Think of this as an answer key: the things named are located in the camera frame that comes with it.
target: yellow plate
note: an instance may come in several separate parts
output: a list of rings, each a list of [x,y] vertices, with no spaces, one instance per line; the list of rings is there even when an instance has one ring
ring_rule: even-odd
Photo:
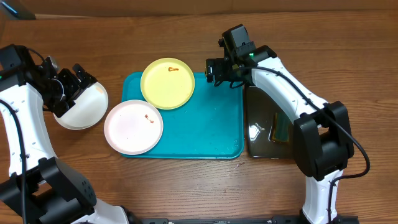
[[[175,58],[152,62],[141,77],[141,92],[145,100],[163,110],[184,105],[191,98],[194,88],[191,69]]]

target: wooden tabletop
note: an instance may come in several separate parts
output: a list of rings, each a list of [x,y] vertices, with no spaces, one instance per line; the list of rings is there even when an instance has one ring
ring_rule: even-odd
[[[107,89],[109,111],[130,73],[162,57],[203,72],[207,58],[223,55],[221,33],[243,23],[308,89],[348,108],[372,167],[366,177],[340,182],[338,212],[358,215],[361,223],[398,223],[397,21],[394,11],[7,21],[1,47],[26,45],[65,68],[80,63]],[[232,161],[127,159],[108,146],[104,120],[83,131],[61,127],[50,113],[45,122],[59,158],[90,180],[98,198],[141,218],[296,215],[304,203],[304,175],[294,161],[251,159],[247,150]],[[9,167],[2,122],[0,140],[2,182]],[[345,173],[363,169],[356,149]],[[21,218],[0,204],[0,222]]]

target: pink plate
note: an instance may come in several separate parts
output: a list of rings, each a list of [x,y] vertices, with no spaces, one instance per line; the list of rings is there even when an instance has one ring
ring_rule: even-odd
[[[151,104],[129,100],[115,106],[105,120],[105,138],[116,151],[138,155],[152,149],[163,133],[163,119]]]

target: blue tray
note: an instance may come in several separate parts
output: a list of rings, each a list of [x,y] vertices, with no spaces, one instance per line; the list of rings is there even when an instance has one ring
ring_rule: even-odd
[[[124,81],[122,102],[144,100],[142,72]],[[195,90],[183,106],[159,110],[163,135],[150,151],[131,158],[154,159],[234,159],[243,151],[243,91],[207,83],[204,73],[195,73]]]

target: teal tray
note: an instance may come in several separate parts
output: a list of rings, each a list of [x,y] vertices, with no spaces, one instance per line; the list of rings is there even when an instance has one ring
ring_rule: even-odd
[[[141,93],[142,72],[124,81],[122,102],[144,100]],[[243,91],[207,83],[204,73],[195,73],[195,90],[183,106],[159,110],[163,118],[163,135],[150,151],[130,158],[153,159],[234,159],[242,152]]]

